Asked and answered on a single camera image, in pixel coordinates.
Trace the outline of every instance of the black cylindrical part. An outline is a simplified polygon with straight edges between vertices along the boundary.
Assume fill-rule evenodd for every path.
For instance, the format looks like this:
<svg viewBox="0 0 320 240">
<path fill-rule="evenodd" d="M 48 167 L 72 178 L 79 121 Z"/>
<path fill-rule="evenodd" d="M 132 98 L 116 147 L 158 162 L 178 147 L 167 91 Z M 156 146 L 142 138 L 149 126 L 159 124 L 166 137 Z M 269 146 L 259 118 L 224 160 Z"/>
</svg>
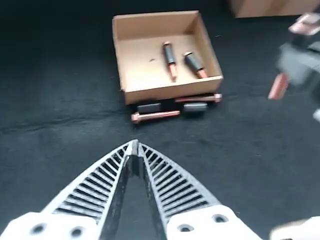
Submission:
<svg viewBox="0 0 320 240">
<path fill-rule="evenodd" d="M 138 105 L 137 111 L 140 114 L 153 114 L 161 112 L 161 103 L 151 103 L 151 104 L 144 104 L 144 105 Z"/>
<path fill-rule="evenodd" d="M 292 33 L 291 44 L 295 48 L 305 49 L 308 44 L 308 36 L 299 33 Z"/>
<path fill-rule="evenodd" d="M 194 74 L 204 69 L 193 52 L 189 52 L 184 55 L 184 62 Z"/>
<path fill-rule="evenodd" d="M 183 105 L 183 112 L 186 114 L 202 114 L 208 109 L 206 102 L 192 102 Z"/>
<path fill-rule="evenodd" d="M 168 65 L 176 63 L 176 58 L 175 58 L 171 43 L 163 44 L 163 54 L 164 54 L 165 61 Z"/>
</svg>

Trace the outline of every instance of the black rubber sleeve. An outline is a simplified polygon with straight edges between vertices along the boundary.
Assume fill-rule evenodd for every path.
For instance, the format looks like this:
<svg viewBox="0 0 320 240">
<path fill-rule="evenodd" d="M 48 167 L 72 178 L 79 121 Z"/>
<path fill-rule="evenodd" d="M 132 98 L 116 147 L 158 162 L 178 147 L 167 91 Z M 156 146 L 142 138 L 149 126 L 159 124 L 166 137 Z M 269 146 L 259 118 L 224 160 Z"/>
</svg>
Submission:
<svg viewBox="0 0 320 240">
<path fill-rule="evenodd" d="M 140 114 L 153 114 L 158 113 L 161 111 L 161 103 L 152 103 L 152 104 L 144 104 L 144 105 L 138 105 L 137 111 Z"/>
<path fill-rule="evenodd" d="M 184 56 L 184 62 L 194 74 L 204 69 L 199 60 L 196 58 L 195 54 L 192 52 Z"/>
<path fill-rule="evenodd" d="M 163 54 L 168 65 L 176 63 L 176 58 L 171 43 L 163 45 Z"/>
<path fill-rule="evenodd" d="M 183 112 L 186 114 L 191 113 L 204 113 L 208 108 L 208 104 L 206 102 L 192 102 L 185 103 L 183 105 Z"/>
</svg>

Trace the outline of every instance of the black cloth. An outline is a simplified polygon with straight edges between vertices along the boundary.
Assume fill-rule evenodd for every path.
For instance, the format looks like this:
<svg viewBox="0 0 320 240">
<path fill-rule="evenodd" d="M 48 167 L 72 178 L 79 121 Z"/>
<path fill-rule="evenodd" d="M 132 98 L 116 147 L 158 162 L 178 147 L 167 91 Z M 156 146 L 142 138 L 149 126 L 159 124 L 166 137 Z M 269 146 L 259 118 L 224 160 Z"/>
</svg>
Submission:
<svg viewBox="0 0 320 240">
<path fill-rule="evenodd" d="M 185 10 L 202 13 L 223 101 L 200 119 L 135 128 L 119 91 L 112 16 Z M 224 0 L 13 0 L 0 17 L 0 231 L 132 139 L 180 164 L 263 238 L 320 215 L 316 106 L 293 91 L 267 100 L 295 17 L 234 19 Z M 142 186 L 129 183 L 119 240 L 154 239 Z"/>
</svg>

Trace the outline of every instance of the mounting hole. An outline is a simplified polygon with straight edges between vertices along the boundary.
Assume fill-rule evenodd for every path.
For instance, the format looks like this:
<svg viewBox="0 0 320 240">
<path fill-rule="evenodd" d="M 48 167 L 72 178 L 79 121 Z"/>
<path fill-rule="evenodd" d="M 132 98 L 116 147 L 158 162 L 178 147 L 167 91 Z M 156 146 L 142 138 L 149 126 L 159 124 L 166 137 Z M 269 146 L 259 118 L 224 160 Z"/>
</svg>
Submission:
<svg viewBox="0 0 320 240">
<path fill-rule="evenodd" d="M 35 225 L 32 229 L 31 229 L 31 234 L 32 235 L 36 235 L 36 234 L 40 234 L 42 233 L 46 228 L 46 225 L 44 223 L 40 223 L 38 225 Z"/>
<path fill-rule="evenodd" d="M 212 219 L 216 222 L 216 223 L 226 223 L 229 221 L 229 219 L 221 214 L 215 214 L 212 216 Z"/>
<path fill-rule="evenodd" d="M 178 230 L 180 232 L 191 232 L 192 230 L 194 230 L 194 228 L 188 224 L 182 224 L 178 226 Z"/>
<path fill-rule="evenodd" d="M 73 238 L 79 238 L 84 232 L 84 229 L 82 227 L 75 227 L 72 231 L 71 231 L 71 237 Z"/>
</svg>

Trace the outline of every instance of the open cardboard box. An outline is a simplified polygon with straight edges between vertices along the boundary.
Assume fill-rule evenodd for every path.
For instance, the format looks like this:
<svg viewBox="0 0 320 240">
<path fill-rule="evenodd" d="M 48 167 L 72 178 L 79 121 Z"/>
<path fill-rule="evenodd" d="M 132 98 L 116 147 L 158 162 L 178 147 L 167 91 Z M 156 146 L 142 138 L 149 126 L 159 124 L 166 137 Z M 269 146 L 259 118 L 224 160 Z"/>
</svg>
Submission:
<svg viewBox="0 0 320 240">
<path fill-rule="evenodd" d="M 320 0 L 228 0 L 236 18 L 295 16 L 313 12 Z"/>
<path fill-rule="evenodd" d="M 117 15 L 112 20 L 120 87 L 125 103 L 213 93 L 223 75 L 198 11 Z M 172 81 L 162 52 L 172 43 L 177 79 Z M 198 79 L 183 54 L 194 52 L 209 77 Z"/>
</svg>

